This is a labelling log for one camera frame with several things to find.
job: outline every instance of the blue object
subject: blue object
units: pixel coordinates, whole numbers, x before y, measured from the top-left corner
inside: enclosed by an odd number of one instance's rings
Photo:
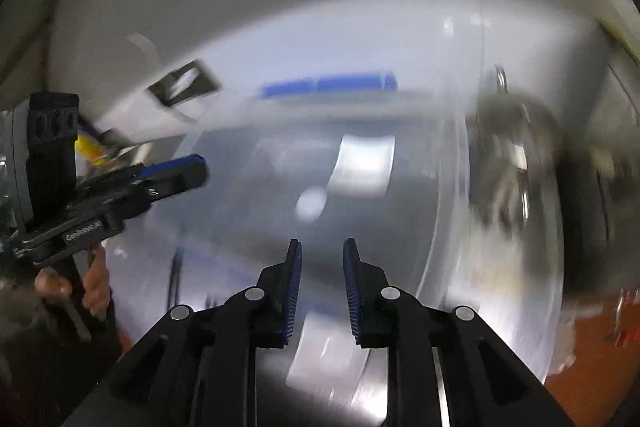
[[[166,171],[168,169],[172,169],[177,166],[183,166],[187,164],[195,164],[195,163],[204,163],[206,164],[205,159],[199,154],[190,154],[188,156],[183,156],[182,158],[176,158],[174,160],[169,160],[162,163],[155,163],[146,166],[146,168],[140,171],[138,177],[140,179],[146,179],[158,174],[158,172]]]
[[[356,281],[353,252],[349,247],[349,241],[345,241],[342,247],[342,269],[344,270],[344,285],[347,289],[351,333],[356,338],[356,344],[360,344],[360,292]]]
[[[374,73],[350,73],[319,78],[303,78],[288,82],[268,84],[262,88],[263,98],[351,90],[398,90],[398,81],[391,71]]]
[[[302,243],[298,242],[296,254],[293,258],[291,277],[287,285],[287,296],[284,299],[282,313],[285,327],[282,330],[282,342],[287,346],[293,335],[293,322],[296,318],[296,306],[298,304],[298,292],[300,290],[300,276],[302,274]]]

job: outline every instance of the black bracket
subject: black bracket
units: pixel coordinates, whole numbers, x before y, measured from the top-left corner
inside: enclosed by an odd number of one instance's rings
[[[384,271],[344,243],[351,328],[362,347],[388,347],[386,425],[442,425],[435,349],[452,427],[570,427],[535,375],[473,309],[427,308],[388,285]]]
[[[302,245],[222,306],[172,308],[66,420],[65,427],[255,427],[255,349],[289,343]]]

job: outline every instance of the metal screw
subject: metal screw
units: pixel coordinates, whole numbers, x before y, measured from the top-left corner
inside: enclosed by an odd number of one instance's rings
[[[456,317],[458,317],[461,321],[470,321],[472,318],[476,316],[476,313],[466,306],[460,306],[460,308],[456,309]]]
[[[169,316],[174,321],[181,321],[183,319],[186,319],[190,314],[191,314],[191,310],[189,309],[188,306],[185,306],[184,304],[177,305],[176,307],[172,308],[172,310],[169,312]]]
[[[380,295],[388,301],[395,301],[400,296],[400,290],[398,288],[393,288],[393,286],[387,286],[380,290]]]
[[[249,288],[246,292],[244,292],[244,297],[246,299],[249,299],[250,301],[259,301],[264,297],[264,290],[262,288],[254,286],[253,288]]]

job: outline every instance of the orange floor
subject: orange floor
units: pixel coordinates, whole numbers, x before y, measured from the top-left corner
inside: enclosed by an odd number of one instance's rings
[[[576,362],[546,381],[577,427],[603,427],[640,369],[640,341],[615,347],[604,340],[612,330],[612,308],[576,322]],[[640,328],[640,305],[623,309],[622,327]]]

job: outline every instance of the finger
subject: finger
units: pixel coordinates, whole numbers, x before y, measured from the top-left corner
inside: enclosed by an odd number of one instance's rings
[[[82,305],[85,308],[90,309],[98,302],[109,298],[109,293],[109,287],[107,285],[100,286],[93,291],[84,294],[84,297],[82,298]]]
[[[109,270],[104,256],[97,255],[82,277],[82,286],[85,291],[91,291],[102,284],[109,284]]]
[[[91,247],[91,252],[96,257],[102,257],[102,258],[106,257],[106,252],[104,251],[104,247],[100,243],[98,243],[97,245],[93,245]]]
[[[98,302],[95,306],[92,306],[89,311],[91,312],[91,314],[95,317],[95,315],[98,315],[102,312],[107,311],[107,308],[109,307],[109,298],[103,299],[100,302]]]
[[[33,283],[37,295],[46,299],[71,295],[71,283],[46,269],[40,270]]]

